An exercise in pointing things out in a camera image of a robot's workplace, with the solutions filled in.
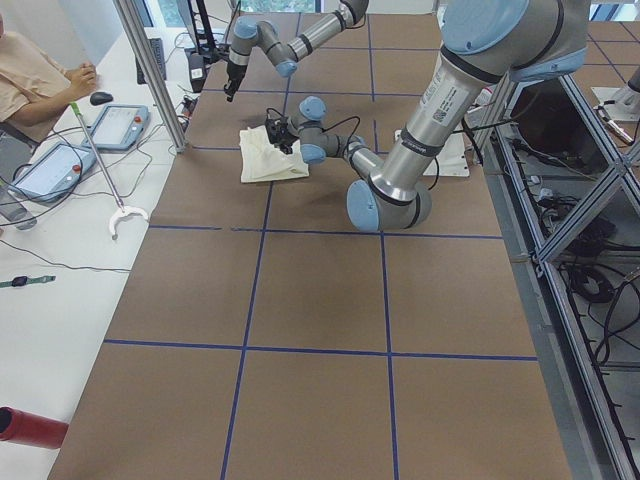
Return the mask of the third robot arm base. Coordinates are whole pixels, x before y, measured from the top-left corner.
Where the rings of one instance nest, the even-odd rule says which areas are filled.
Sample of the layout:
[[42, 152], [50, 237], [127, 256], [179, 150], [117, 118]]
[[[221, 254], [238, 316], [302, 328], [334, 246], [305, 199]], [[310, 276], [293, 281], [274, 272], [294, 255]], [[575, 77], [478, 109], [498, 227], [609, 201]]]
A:
[[597, 99], [595, 110], [605, 121], [639, 120], [639, 69], [622, 87], [592, 87], [591, 91]]

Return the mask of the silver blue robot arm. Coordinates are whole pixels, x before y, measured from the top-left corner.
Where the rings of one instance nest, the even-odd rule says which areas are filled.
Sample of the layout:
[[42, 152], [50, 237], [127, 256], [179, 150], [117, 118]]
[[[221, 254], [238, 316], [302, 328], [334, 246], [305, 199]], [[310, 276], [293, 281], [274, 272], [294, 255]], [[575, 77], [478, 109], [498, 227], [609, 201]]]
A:
[[276, 27], [269, 21], [240, 17], [231, 35], [226, 67], [228, 80], [224, 86], [226, 100], [232, 102], [239, 91], [254, 48], [262, 50], [280, 77], [290, 78], [304, 58], [363, 20], [368, 5], [369, 2], [365, 0], [340, 1], [338, 9], [324, 15], [289, 41], [282, 41]]
[[324, 102], [308, 97], [285, 119], [304, 162], [344, 159], [359, 175], [347, 192], [360, 231], [408, 229], [431, 211], [421, 179], [483, 88], [548, 80], [578, 70], [586, 57], [587, 1], [451, 1], [441, 26], [440, 67], [386, 159], [357, 136], [328, 133]]

